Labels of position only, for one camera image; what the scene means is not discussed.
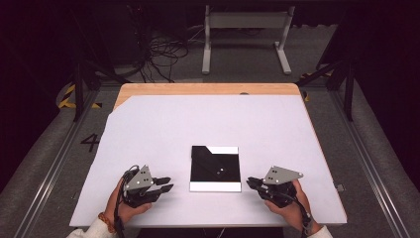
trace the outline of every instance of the gray carpet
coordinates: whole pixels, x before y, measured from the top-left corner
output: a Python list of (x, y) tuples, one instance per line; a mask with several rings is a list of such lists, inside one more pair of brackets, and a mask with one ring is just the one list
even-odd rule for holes
[[(188, 56), (173, 66), (170, 75), (177, 83), (293, 82), (298, 80), (302, 73), (314, 71), (334, 30), (335, 27), (322, 26), (290, 30), (285, 52), (292, 75), (284, 75), (281, 72), (272, 45), (276, 32), (266, 30), (256, 36), (224, 31), (215, 34), (212, 40), (209, 75), (201, 74), (203, 44), (194, 43), (189, 47)], [(162, 73), (169, 75), (169, 69), (163, 68)], [(164, 81), (154, 71), (152, 74), (156, 81)], [(142, 81), (139, 75), (130, 79)], [(348, 224), (329, 229), (335, 237), (395, 237), (370, 185), (346, 122), (340, 116), (341, 108), (337, 108), (332, 92), (322, 86), (323, 82), (320, 78), (303, 89), (309, 94), (309, 101), (305, 103), (333, 179), (345, 188), (340, 192), (340, 198), (348, 215)], [(95, 102), (102, 103), (103, 107), (90, 109), (82, 121), (78, 133), (74, 136), (74, 143), (68, 150), (66, 163), (62, 166), (39, 217), (34, 218), (34, 227), (30, 229), (28, 237), (65, 237), (73, 229), (68, 227), (68, 223), (97, 149), (95, 146), (94, 150), (89, 152), (90, 145), (80, 142), (92, 134), (98, 135), (100, 140), (118, 90), (119, 86), (113, 82), (104, 82), (94, 99)], [(416, 225), (420, 220), (420, 212), (416, 207), (420, 204), (419, 192), (403, 171), (357, 86), (353, 115), (353, 125), (361, 135), (408, 233), (411, 237), (420, 237), (420, 229)], [(0, 194), (0, 237), (13, 237), (18, 230), (67, 132), (74, 126), (73, 116), (74, 109), (61, 109)], [(129, 228), (126, 230), (126, 237), (134, 237), (137, 232), (138, 229)], [(292, 229), (285, 228), (285, 237), (298, 236), (299, 234)]]

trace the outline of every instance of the white table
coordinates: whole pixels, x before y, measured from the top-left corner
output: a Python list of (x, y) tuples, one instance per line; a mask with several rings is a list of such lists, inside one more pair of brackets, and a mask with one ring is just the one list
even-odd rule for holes
[[(129, 97), (148, 93), (189, 95)], [(285, 226), (246, 184), (272, 165), (304, 174), (300, 182), (319, 223), (347, 222), (294, 84), (127, 84), (116, 104), (70, 226), (89, 226), (132, 165), (149, 165), (153, 177), (171, 177), (174, 187), (127, 226)], [(193, 145), (239, 147), (242, 192), (190, 192)]]

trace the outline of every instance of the bracelet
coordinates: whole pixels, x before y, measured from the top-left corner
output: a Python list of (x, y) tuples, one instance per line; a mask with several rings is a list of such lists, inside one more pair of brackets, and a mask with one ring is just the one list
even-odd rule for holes
[(109, 219), (106, 218), (103, 212), (99, 213), (98, 218), (108, 226), (109, 233), (113, 234), (116, 232), (114, 226), (111, 224), (111, 221), (109, 221)]

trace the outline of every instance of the human hand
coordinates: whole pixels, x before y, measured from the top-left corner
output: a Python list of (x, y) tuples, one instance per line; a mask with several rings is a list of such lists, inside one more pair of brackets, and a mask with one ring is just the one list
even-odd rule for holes
[[(303, 207), (305, 207), (306, 212), (309, 212), (311, 214), (311, 207), (309, 205), (308, 197), (302, 190), (302, 186), (300, 185), (299, 180), (294, 180), (292, 183), (296, 188), (297, 199), (300, 203), (302, 203)], [(290, 226), (294, 227), (299, 231), (302, 231), (302, 212), (300, 210), (299, 205), (296, 202), (292, 202), (289, 205), (282, 208), (279, 208), (269, 200), (266, 200), (264, 203), (271, 212), (281, 215)], [(313, 219), (312, 230), (309, 232), (308, 235), (315, 234), (321, 228), (322, 227)]]
[[(115, 189), (112, 191), (108, 203), (106, 205), (104, 215), (108, 220), (111, 222), (112, 226), (114, 226), (114, 209), (118, 198), (118, 191), (120, 189), (122, 179), (118, 182)], [(125, 202), (121, 202), (118, 207), (119, 216), (123, 222), (123, 224), (127, 223), (129, 220), (133, 218), (135, 215), (143, 214), (148, 211), (152, 207), (151, 203), (146, 203), (136, 208), (133, 208), (127, 205)]]

